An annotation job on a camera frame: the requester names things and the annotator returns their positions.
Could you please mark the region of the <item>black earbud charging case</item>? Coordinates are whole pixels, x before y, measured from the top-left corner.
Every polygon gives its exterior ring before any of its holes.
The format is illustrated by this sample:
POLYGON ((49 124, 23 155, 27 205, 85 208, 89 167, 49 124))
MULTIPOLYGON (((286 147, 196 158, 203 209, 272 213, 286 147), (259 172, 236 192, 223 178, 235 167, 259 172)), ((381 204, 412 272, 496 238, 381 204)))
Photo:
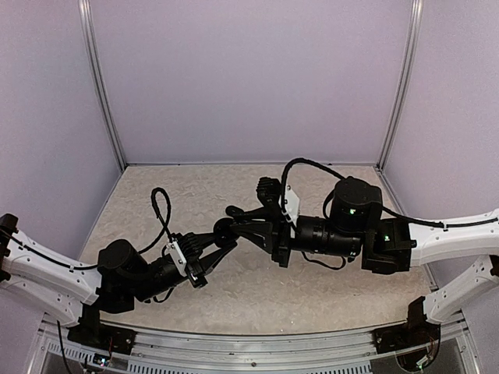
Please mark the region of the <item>black earbud charging case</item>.
POLYGON ((236 219, 236 218, 243 217, 245 214, 245 211, 237 206, 227 206, 225 208, 225 213, 227 216, 236 219))

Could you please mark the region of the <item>aluminium frame post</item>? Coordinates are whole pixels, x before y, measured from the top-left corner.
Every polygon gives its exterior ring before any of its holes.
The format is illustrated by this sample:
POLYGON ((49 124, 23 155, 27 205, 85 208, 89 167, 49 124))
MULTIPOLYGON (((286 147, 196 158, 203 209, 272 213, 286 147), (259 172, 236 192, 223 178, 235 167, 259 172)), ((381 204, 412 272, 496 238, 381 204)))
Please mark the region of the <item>aluminium frame post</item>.
POLYGON ((90 74, 94 83, 94 89, 97 96, 99 108, 101 109, 101 114, 104 120, 104 127, 108 135, 111 150, 114 155, 116 164, 118 165, 120 172, 123 173, 127 168, 128 163, 126 161, 125 152, 122 148, 122 143, 119 138, 118 130, 116 128, 115 121, 111 112, 111 106, 98 54, 97 38, 93 25, 90 1, 79 0, 78 10, 80 13, 83 39, 89 60, 90 74))
POLYGON ((402 116, 406 95, 409 89, 412 67, 416 55, 419 32, 423 15, 423 0, 411 1, 409 28, 405 41, 401 71, 395 91, 395 99, 391 109, 388 128, 377 160, 377 170, 383 174, 395 143, 395 136, 402 116))

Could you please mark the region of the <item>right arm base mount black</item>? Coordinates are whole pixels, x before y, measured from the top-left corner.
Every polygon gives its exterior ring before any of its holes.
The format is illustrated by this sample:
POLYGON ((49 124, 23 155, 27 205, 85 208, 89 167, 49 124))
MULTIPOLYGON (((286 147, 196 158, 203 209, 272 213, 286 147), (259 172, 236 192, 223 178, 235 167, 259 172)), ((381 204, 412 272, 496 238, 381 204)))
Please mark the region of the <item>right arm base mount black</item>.
POLYGON ((408 323, 381 327, 372 332, 377 353, 401 351, 418 347, 439 340, 441 326, 424 323, 421 326, 409 327, 408 323))

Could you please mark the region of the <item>black round earbud case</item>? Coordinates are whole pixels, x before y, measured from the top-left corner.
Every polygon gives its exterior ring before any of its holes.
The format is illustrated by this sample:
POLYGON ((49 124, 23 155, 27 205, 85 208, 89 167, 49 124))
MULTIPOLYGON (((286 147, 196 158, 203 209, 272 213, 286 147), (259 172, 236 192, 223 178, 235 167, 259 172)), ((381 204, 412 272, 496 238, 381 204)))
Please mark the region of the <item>black round earbud case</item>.
POLYGON ((232 218, 222 218, 218 220, 213 227, 213 233, 215 235, 214 244, 218 248, 225 247, 227 245, 231 245, 236 243, 239 239, 239 236, 235 234, 231 226, 234 224, 234 220, 232 218))

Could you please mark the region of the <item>right aluminium frame post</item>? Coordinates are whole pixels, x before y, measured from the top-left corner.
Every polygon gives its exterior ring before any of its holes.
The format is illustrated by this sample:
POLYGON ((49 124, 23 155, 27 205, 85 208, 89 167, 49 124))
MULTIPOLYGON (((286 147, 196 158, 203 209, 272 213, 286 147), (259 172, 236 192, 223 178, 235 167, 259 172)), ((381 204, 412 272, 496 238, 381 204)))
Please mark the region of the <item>right aluminium frame post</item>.
POLYGON ((395 91, 395 99, 391 109, 388 128, 377 160, 377 170, 383 174, 395 143, 395 136, 402 116, 406 95, 409 89, 412 67, 416 55, 419 32, 423 15, 423 0, 411 1, 409 28, 405 41, 401 71, 395 91))

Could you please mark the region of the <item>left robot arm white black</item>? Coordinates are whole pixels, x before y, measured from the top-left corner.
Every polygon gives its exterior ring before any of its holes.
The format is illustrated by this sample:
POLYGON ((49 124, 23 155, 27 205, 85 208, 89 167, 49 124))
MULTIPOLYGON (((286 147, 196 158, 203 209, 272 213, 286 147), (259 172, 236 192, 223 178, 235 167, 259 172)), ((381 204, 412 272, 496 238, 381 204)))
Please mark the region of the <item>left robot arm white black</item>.
POLYGON ((28 298, 63 326, 76 328, 95 347, 109 338, 101 312, 121 314, 136 302, 161 303, 188 282, 207 284, 207 275, 237 245, 232 221, 216 223, 211 233, 168 236, 160 256, 147 262, 142 252, 117 239, 90 265, 63 256, 32 240, 10 213, 1 217, 1 288, 28 298))

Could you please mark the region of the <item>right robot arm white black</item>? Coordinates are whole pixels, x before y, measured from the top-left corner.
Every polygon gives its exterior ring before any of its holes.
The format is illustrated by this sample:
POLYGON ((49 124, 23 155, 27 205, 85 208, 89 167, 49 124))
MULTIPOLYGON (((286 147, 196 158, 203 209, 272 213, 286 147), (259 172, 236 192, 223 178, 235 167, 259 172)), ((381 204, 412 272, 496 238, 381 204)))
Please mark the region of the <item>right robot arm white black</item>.
POLYGON ((443 259, 475 256, 476 261, 442 289, 411 302, 399 340, 414 346, 430 330, 475 298, 498 286, 498 212, 444 221, 422 221, 386 211, 380 188, 347 177, 327 198, 325 218, 302 215, 290 186, 262 178, 257 186, 261 208, 226 210, 235 235, 251 241, 286 267, 291 252, 361 259, 372 273, 392 275, 443 259))

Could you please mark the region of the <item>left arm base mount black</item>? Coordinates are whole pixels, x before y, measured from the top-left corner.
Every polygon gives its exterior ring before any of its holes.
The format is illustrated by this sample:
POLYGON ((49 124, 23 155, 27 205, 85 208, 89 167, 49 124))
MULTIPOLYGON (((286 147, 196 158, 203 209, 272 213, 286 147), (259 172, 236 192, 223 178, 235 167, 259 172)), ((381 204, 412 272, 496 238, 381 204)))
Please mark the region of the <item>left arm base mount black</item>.
POLYGON ((129 355, 135 344, 137 332, 116 326, 101 325, 97 330, 74 326, 68 330, 68 339, 102 351, 129 355))

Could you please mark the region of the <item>front aluminium rail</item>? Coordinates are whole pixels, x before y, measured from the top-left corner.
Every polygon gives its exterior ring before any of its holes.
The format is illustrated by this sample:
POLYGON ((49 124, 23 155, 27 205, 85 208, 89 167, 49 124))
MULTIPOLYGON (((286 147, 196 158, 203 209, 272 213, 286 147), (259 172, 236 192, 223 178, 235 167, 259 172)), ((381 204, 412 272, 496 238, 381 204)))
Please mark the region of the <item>front aluminium rail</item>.
POLYGON ((401 354, 379 354, 372 330, 279 335, 216 335, 136 327, 129 354, 104 352, 66 340, 45 316, 28 373, 402 373, 401 354))

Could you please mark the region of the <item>left aluminium frame post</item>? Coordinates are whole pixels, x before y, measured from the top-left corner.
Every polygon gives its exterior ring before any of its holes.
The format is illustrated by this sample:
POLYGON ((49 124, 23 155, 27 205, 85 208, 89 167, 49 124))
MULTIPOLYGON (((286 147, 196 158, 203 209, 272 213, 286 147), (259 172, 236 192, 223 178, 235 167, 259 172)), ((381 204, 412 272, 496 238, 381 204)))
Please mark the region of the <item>left aluminium frame post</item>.
POLYGON ((90 1, 79 0, 78 10, 80 13, 83 39, 89 60, 90 74, 94 83, 94 89, 97 96, 99 108, 101 109, 101 114, 104 120, 104 127, 108 135, 111 150, 114 155, 116 164, 118 165, 120 172, 123 173, 127 168, 128 163, 126 161, 125 152, 122 148, 122 143, 119 138, 118 130, 116 128, 115 121, 111 112, 111 106, 98 54, 97 38, 93 25, 90 1))

